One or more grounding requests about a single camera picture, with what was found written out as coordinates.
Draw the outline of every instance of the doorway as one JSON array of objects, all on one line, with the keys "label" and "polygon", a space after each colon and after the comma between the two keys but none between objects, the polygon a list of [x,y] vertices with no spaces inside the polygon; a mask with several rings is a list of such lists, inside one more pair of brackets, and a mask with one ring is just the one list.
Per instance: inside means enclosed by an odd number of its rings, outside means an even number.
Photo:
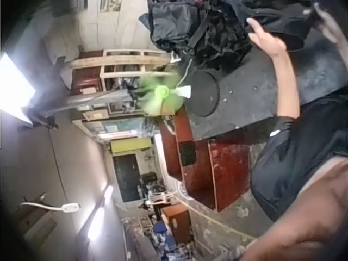
[{"label": "doorway", "polygon": [[136,155],[115,156],[113,162],[123,202],[139,200],[140,172]]}]

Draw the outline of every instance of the hand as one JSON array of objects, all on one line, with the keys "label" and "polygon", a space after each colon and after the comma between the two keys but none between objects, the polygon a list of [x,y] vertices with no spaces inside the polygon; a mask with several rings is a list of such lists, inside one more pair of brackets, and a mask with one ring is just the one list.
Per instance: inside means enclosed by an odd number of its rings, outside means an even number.
[{"label": "hand", "polygon": [[329,41],[338,46],[344,45],[347,42],[347,39],[345,38],[341,28],[328,12],[323,11],[319,7],[318,3],[314,3],[314,10],[307,9],[303,11],[303,14],[310,15],[314,11],[320,17],[320,20],[315,23],[314,27],[321,31]]},{"label": "hand", "polygon": [[254,30],[254,33],[248,33],[250,40],[271,58],[275,58],[287,51],[286,44],[280,38],[265,32],[258,21],[253,18],[248,18],[246,22]]}]

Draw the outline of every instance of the person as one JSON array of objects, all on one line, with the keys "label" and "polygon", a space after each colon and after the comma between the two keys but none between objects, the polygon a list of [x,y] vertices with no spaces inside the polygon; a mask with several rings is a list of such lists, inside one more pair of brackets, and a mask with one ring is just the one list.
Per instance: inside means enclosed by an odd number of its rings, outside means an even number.
[{"label": "person", "polygon": [[[321,20],[318,28],[337,45],[348,69],[342,30],[317,3],[314,11]],[[251,41],[271,58],[278,84],[277,123],[251,175],[252,193],[275,223],[240,260],[319,260],[337,234],[339,244],[347,242],[348,95],[343,89],[301,111],[285,43],[256,20],[247,23],[254,30],[248,34]],[[336,247],[336,253],[343,248]]]}]

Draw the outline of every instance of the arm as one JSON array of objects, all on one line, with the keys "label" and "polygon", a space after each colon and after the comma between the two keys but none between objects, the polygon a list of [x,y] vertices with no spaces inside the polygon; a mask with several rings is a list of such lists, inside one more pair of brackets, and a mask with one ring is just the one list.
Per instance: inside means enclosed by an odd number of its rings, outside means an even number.
[{"label": "arm", "polygon": [[337,44],[338,51],[342,57],[342,60],[344,62],[344,65],[346,66],[348,70],[348,41],[345,40],[342,43]]},{"label": "arm", "polygon": [[277,116],[287,116],[294,119],[300,116],[299,91],[293,65],[289,55],[283,54],[272,59],[278,84]]},{"label": "arm", "polygon": [[348,70],[348,41],[340,26],[328,12],[325,12],[319,7],[318,3],[314,3],[314,9],[305,10],[303,13],[311,15],[312,12],[316,12],[320,18],[319,21],[314,23],[314,27],[321,31],[329,41],[337,45],[338,51]]},{"label": "arm", "polygon": [[248,18],[247,22],[254,29],[254,33],[248,34],[250,40],[271,57],[276,70],[278,84],[277,115],[298,118],[300,116],[299,91],[285,43],[265,32],[256,20]]}]

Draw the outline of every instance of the fan blade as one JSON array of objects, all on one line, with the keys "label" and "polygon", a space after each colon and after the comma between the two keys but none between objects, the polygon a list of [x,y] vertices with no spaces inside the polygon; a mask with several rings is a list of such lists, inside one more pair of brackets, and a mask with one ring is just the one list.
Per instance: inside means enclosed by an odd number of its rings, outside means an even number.
[{"label": "fan blade", "polygon": [[142,76],[140,78],[140,87],[141,91],[152,91],[154,90],[158,85],[159,81],[156,76],[154,75],[146,75]]},{"label": "fan blade", "polygon": [[164,85],[166,85],[169,89],[175,89],[179,81],[180,76],[178,74],[174,74],[165,78]]},{"label": "fan blade", "polygon": [[153,92],[149,92],[144,96],[140,106],[145,113],[157,116],[161,114],[162,102],[161,98],[156,97]]},{"label": "fan blade", "polygon": [[184,104],[184,97],[175,94],[169,94],[162,102],[162,114],[172,115],[177,112]]},{"label": "fan blade", "polygon": [[191,97],[191,85],[176,87],[176,89],[170,90],[170,93],[189,99]]}]

